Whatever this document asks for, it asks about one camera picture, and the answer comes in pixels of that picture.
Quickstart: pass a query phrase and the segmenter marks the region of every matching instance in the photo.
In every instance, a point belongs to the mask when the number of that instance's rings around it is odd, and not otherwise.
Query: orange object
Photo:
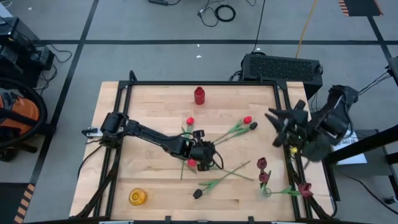
[[[0,108],[13,111],[27,118],[37,121],[39,119],[39,109],[32,101],[27,98],[3,93],[0,95]],[[20,135],[28,132],[32,127],[9,118],[0,119],[1,127],[19,128]]]
[[[147,199],[147,192],[140,188],[133,189],[129,195],[129,201],[132,205],[142,205]]]

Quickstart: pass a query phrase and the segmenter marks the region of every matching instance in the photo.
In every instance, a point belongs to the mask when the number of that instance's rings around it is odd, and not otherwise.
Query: wooden tabletop
[[[112,112],[117,87],[117,82],[102,83],[92,126],[100,127],[106,114]],[[171,157],[159,146],[139,138],[125,137],[111,218],[164,220],[165,216],[170,215],[173,220],[247,221],[248,216],[253,216],[257,221],[293,221],[290,196],[274,194],[266,199],[259,196],[259,169],[256,162],[261,157],[268,161],[266,171],[272,170],[267,186],[276,192],[289,185],[284,153],[281,148],[272,146],[276,132],[264,116],[269,107],[275,108],[272,87],[203,86],[206,91],[203,105],[193,102],[195,88],[175,85],[133,86],[128,115],[130,119],[170,136],[181,133],[181,127],[186,127],[185,121],[191,116],[195,118],[194,129],[205,130],[205,139],[210,141],[227,132],[237,120],[252,116],[253,121],[259,124],[256,130],[221,143],[216,149],[223,156],[226,170],[231,171],[251,161],[237,173],[254,181],[230,175],[212,191],[194,199],[192,194],[201,188],[198,183],[219,179],[225,172],[211,170],[194,174],[185,168],[183,179],[180,180],[180,160]],[[292,106],[299,99],[306,101],[302,83],[288,83],[288,89]],[[123,110],[123,98],[120,111]],[[85,157],[97,147],[97,143],[87,145]],[[83,166],[70,215],[76,215],[98,188],[104,152],[105,149],[98,151]],[[305,174],[307,181],[312,183],[317,202],[327,213],[332,214],[322,164],[310,164]],[[147,192],[148,201],[145,204],[133,206],[129,203],[128,196],[134,188],[142,188]],[[107,197],[106,192],[100,215],[105,213]],[[300,209],[304,216],[302,204]]]

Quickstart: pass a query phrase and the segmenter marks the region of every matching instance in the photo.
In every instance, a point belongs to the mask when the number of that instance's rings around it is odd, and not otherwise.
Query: red cylinder
[[[195,97],[195,103],[197,105],[202,105],[205,102],[205,91],[199,86],[195,92],[193,92]]]

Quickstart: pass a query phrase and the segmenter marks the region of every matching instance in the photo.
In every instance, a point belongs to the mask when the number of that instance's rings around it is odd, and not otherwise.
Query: red flower
[[[189,159],[187,164],[188,164],[188,166],[191,166],[191,167],[197,166],[197,162],[194,161],[193,159]]]
[[[245,124],[250,124],[250,122],[251,122],[251,116],[245,117],[245,118],[243,119],[243,122],[244,122]]]
[[[195,120],[192,117],[189,117],[187,119],[187,125],[193,125],[194,122],[195,122]]]
[[[267,168],[267,160],[266,160],[265,157],[260,158],[260,159],[257,161],[257,167],[258,167],[260,170],[263,170],[263,169]]]
[[[269,180],[269,174],[267,174],[266,172],[261,172],[260,175],[259,175],[259,180],[263,184],[267,184],[268,180]]]
[[[310,183],[304,182],[298,185],[298,191],[301,193],[303,197],[311,197],[313,193],[310,190],[311,190]]]

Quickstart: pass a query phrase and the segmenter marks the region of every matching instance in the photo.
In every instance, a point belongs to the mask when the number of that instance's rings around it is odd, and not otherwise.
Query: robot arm
[[[266,114],[278,136],[273,145],[296,147],[307,159],[318,162],[324,159],[331,145],[337,145],[345,136],[352,121],[348,111],[357,102],[358,92],[349,86],[334,85],[329,90],[326,105],[308,121],[305,102],[300,100],[292,110],[269,109],[277,118]]]
[[[205,136],[203,130],[193,133],[182,133],[177,136],[166,136],[158,131],[141,125],[137,121],[131,120],[122,113],[108,113],[101,127],[103,137],[99,141],[102,146],[115,148],[121,144],[121,139],[125,136],[136,136],[145,141],[160,146],[171,156],[187,160],[193,159],[198,164],[199,171],[209,170],[213,163],[213,155],[216,153],[212,142],[203,141]],[[185,138],[182,135],[190,134],[193,139]]]

